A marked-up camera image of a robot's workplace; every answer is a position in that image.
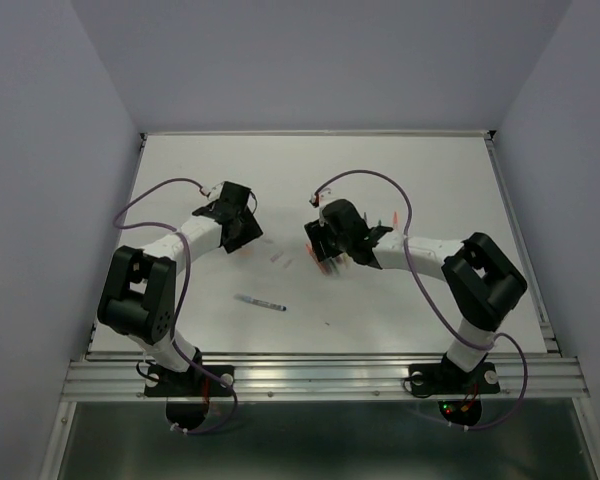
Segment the blue clear pen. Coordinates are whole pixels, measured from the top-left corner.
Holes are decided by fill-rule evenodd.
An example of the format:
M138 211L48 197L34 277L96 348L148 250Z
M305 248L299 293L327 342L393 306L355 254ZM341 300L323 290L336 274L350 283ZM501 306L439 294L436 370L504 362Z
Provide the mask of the blue clear pen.
M264 300L260 300L257 298L253 298L251 296L248 295L243 295L243 294L236 294L234 296L234 299L246 304L250 304L250 305L254 305L260 308L266 308L266 309L270 309L270 310L275 310L275 311L280 311L280 312L284 312L287 310L287 307L284 305L280 305L280 304L276 304L276 303L272 303L272 302L268 302L268 301L264 301Z

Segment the orange red highlighter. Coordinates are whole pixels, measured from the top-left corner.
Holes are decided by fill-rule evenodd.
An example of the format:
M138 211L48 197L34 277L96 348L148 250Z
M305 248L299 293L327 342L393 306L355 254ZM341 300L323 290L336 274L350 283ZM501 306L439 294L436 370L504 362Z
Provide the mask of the orange red highlighter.
M306 243L306 244L305 244L305 247L306 247L306 250L307 250L308 254L309 254L309 255L310 255L312 258L314 258L314 259L315 259L316 257L315 257L315 253L314 253L314 251L313 251L313 248L312 248L312 247L311 247L311 246L310 246L308 243Z

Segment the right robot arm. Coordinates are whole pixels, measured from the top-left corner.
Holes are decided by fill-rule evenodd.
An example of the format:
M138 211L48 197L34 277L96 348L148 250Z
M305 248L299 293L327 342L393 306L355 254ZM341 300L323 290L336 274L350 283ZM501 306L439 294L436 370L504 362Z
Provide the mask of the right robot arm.
M422 276L447 284L461 322L443 357L440 378L462 390L493 347L500 325L526 293L526 279L488 235L466 240L410 237L388 226L370 227L348 200L313 201L318 219L305 225L319 263L342 254L378 270L404 270L421 285Z

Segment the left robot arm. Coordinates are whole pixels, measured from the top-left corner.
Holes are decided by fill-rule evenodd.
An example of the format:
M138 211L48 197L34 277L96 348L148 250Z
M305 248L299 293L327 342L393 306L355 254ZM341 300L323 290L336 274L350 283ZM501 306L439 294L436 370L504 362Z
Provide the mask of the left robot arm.
M123 225L123 213L114 218L120 230L161 228L167 235L145 246L121 246L114 251L97 308L98 321L141 347L168 371L168 382L179 393L195 392L203 371L199 350L178 332L176 323L185 291L176 293L177 277L183 287L191 279L192 263L223 249L230 254L263 235L249 202L252 190L224 182L210 191L199 188L208 203L179 227L160 222Z

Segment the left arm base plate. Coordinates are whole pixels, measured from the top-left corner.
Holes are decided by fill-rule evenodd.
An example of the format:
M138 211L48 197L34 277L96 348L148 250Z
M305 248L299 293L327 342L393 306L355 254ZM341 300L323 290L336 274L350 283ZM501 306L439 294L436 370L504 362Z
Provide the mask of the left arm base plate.
M144 380L142 396L165 401L165 418L172 431L185 436L220 430L234 415L238 400L233 389L234 367L190 367L173 372L155 362L140 361L136 373Z

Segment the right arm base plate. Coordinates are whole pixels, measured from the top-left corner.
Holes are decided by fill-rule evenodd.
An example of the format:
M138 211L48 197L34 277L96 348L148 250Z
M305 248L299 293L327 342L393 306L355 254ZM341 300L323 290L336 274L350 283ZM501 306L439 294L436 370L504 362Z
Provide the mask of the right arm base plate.
M481 396L501 392L499 377L491 362L482 362L471 372L464 372L446 360L412 364L401 384L417 399L439 397L442 418L452 426L467 429L476 427L481 419Z

